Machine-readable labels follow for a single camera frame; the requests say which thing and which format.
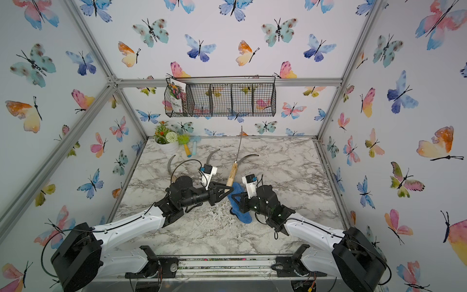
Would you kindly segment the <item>blue rag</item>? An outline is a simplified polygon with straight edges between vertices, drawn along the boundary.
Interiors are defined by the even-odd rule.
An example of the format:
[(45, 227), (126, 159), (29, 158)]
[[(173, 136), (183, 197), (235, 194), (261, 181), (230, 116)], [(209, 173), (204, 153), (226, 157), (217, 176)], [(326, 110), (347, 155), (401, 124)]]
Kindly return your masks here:
[(230, 213), (236, 216), (239, 219), (239, 221), (241, 221), (244, 224), (252, 223), (252, 217), (250, 213), (249, 212), (243, 213), (240, 210), (241, 198), (238, 195), (244, 192), (244, 188), (237, 182), (233, 183), (232, 187), (233, 187), (232, 193), (227, 196), (231, 203)]

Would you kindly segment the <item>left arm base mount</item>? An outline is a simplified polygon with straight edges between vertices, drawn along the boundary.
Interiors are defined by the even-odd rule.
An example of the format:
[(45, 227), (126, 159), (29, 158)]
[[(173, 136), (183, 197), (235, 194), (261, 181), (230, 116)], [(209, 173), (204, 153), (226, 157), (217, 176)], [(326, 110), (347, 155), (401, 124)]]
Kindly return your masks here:
[(137, 273), (125, 273), (126, 279), (174, 279), (179, 267), (177, 257), (161, 257), (154, 253), (148, 245), (142, 245), (139, 249), (145, 254), (147, 263)]

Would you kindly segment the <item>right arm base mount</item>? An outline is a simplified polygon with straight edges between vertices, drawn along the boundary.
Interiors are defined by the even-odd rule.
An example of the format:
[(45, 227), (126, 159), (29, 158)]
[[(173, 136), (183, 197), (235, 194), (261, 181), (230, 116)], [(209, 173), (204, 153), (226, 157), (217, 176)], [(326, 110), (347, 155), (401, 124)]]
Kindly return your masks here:
[(271, 265), (271, 270), (277, 273), (278, 277), (308, 277), (309, 275), (325, 277), (326, 273), (320, 271), (310, 271), (302, 262), (302, 255), (310, 249), (310, 245), (302, 244), (292, 256), (277, 256), (275, 263)]

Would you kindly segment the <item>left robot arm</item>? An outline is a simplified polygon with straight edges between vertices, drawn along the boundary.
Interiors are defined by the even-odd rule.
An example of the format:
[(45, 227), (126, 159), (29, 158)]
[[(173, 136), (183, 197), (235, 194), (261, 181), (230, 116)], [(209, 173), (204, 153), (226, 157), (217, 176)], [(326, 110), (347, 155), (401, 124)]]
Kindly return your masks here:
[(51, 258), (63, 291), (77, 292), (95, 279), (117, 274), (130, 280), (175, 277), (178, 259), (158, 256), (148, 245), (132, 251), (116, 247), (171, 225), (205, 202), (213, 206), (232, 191), (233, 187), (218, 182), (195, 188), (190, 177), (181, 176), (167, 188), (165, 197), (147, 210), (105, 225), (77, 225)]

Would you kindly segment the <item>sickle wooden handle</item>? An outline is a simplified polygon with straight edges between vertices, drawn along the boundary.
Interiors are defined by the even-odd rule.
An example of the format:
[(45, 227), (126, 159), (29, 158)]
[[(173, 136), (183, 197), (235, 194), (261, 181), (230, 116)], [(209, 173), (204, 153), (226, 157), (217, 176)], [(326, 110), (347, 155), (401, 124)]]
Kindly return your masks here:
[(172, 169), (171, 169), (171, 163), (173, 161), (173, 159), (176, 157), (176, 155), (172, 155), (170, 157), (170, 159), (168, 160), (168, 163), (167, 163), (167, 171), (168, 171), (168, 174), (169, 174), (169, 177), (170, 177), (170, 182), (173, 183), (175, 182), (176, 180), (176, 177), (174, 176), (173, 172), (172, 172)]
[(232, 168), (231, 168), (231, 171), (229, 173), (227, 183), (226, 183), (226, 186), (229, 186), (229, 187), (232, 187), (232, 185), (233, 185), (233, 183), (235, 181), (235, 176), (236, 176), (237, 171), (238, 171), (238, 157), (239, 157), (240, 149), (241, 149), (241, 145), (242, 145), (243, 127), (241, 127), (239, 137), (240, 137), (240, 140), (239, 140), (239, 143), (238, 143), (237, 154), (236, 154), (236, 157), (235, 157), (234, 162), (232, 164)]
[(250, 155), (246, 155), (244, 156), (243, 158), (241, 158), (237, 163), (238, 165), (242, 164), (245, 160), (247, 160), (248, 158), (254, 158), (254, 157), (258, 157), (259, 155), (258, 154), (250, 154)]
[(206, 159), (206, 164), (210, 165), (210, 160), (214, 156), (216, 152), (218, 152), (220, 148), (215, 149), (214, 151), (210, 152), (207, 159)]

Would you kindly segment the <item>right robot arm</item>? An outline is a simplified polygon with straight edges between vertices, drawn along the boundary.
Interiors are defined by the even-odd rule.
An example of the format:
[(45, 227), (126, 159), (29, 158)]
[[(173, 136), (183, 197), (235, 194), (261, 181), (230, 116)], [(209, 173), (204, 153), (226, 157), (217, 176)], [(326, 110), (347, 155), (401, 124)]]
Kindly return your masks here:
[(373, 292), (380, 285), (387, 262), (359, 229), (334, 229), (307, 219), (279, 202), (270, 185), (260, 186), (253, 197), (246, 192), (230, 196), (240, 212), (263, 215), (274, 232), (302, 240), (297, 266), (306, 272), (342, 279), (353, 292)]

